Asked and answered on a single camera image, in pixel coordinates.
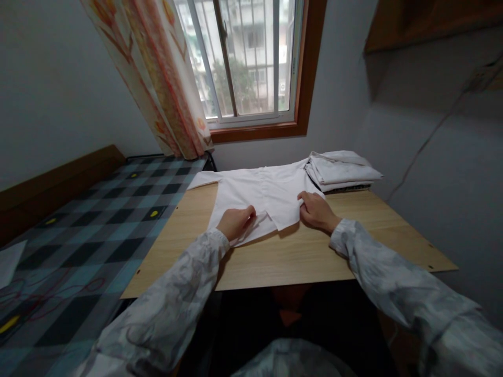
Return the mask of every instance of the checkered bed sheet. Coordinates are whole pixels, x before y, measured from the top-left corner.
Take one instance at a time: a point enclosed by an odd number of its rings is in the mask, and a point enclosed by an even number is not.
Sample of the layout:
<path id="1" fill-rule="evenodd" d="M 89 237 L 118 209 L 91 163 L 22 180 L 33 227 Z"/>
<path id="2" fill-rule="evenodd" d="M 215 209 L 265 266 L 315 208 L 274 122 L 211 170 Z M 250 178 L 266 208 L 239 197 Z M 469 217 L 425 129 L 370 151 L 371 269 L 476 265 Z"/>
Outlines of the checkered bed sheet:
<path id="1" fill-rule="evenodd" d="M 28 240 L 0 290 L 2 375 L 67 375 L 206 158 L 131 160 L 12 243 Z"/>

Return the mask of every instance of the yellow spot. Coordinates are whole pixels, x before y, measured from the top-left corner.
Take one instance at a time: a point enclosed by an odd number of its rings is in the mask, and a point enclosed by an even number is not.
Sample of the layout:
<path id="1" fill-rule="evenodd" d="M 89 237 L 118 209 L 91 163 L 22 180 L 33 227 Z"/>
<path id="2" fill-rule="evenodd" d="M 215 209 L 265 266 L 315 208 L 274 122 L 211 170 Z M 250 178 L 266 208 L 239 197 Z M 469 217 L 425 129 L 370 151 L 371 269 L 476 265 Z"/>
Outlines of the yellow spot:
<path id="1" fill-rule="evenodd" d="M 7 321 L 6 324 L 4 324 L 2 327 L 0 327 L 0 334 L 3 334 L 7 330 L 9 330 L 11 327 L 13 327 L 17 321 L 19 320 L 19 316 L 12 317 Z"/>

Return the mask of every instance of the gray patterned jacket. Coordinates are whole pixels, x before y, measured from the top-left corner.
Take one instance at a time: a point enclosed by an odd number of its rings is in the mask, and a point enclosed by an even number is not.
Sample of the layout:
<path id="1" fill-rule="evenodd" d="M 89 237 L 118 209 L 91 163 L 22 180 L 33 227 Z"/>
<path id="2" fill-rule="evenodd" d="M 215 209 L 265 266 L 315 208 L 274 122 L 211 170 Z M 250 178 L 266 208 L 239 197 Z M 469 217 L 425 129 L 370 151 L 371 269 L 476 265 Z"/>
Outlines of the gray patterned jacket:
<path id="1" fill-rule="evenodd" d="M 503 334 L 473 301 L 343 219 L 330 246 L 349 259 L 370 300 L 421 338 L 421 375 L 503 375 Z M 229 242 L 218 230 L 200 235 L 100 335 L 79 376 L 166 375 L 185 352 Z M 340 359 L 299 339 L 278 339 L 236 375 L 354 375 Z"/>

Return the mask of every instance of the patterned sleeve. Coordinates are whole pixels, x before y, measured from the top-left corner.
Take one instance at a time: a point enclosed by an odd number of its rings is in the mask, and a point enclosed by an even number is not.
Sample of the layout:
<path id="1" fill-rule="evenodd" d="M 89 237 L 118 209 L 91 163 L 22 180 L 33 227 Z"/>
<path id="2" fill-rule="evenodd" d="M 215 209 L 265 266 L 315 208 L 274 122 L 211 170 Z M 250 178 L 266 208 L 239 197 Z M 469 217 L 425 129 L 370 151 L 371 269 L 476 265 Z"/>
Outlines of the patterned sleeve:
<path id="1" fill-rule="evenodd" d="M 217 229 L 200 235 L 173 267 L 101 333 L 78 376 L 166 375 L 194 334 L 229 250 Z"/>
<path id="2" fill-rule="evenodd" d="M 421 375 L 503 375 L 503 334 L 475 302 L 343 219 L 330 246 L 349 259 L 370 300 L 417 333 L 423 343 Z"/>

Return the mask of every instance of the folded white shirt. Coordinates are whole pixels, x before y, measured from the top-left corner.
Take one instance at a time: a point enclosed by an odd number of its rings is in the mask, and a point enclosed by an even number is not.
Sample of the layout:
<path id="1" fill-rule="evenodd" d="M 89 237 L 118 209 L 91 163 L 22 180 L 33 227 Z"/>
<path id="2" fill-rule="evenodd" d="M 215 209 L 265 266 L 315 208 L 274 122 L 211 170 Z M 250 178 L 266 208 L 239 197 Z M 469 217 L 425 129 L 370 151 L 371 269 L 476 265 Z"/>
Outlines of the folded white shirt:
<path id="1" fill-rule="evenodd" d="M 218 182 L 215 206 L 208 229 L 215 228 L 229 208 L 244 209 L 253 205 L 257 218 L 251 228 L 233 247 L 243 245 L 276 230 L 283 230 L 300 220 L 301 202 L 297 195 L 302 191 L 318 193 L 304 170 L 307 159 L 283 166 L 258 169 L 240 169 L 225 172 L 200 172 L 195 175 L 187 190 Z"/>
<path id="2" fill-rule="evenodd" d="M 383 175 L 352 151 L 311 152 L 305 169 L 321 191 L 371 184 Z"/>

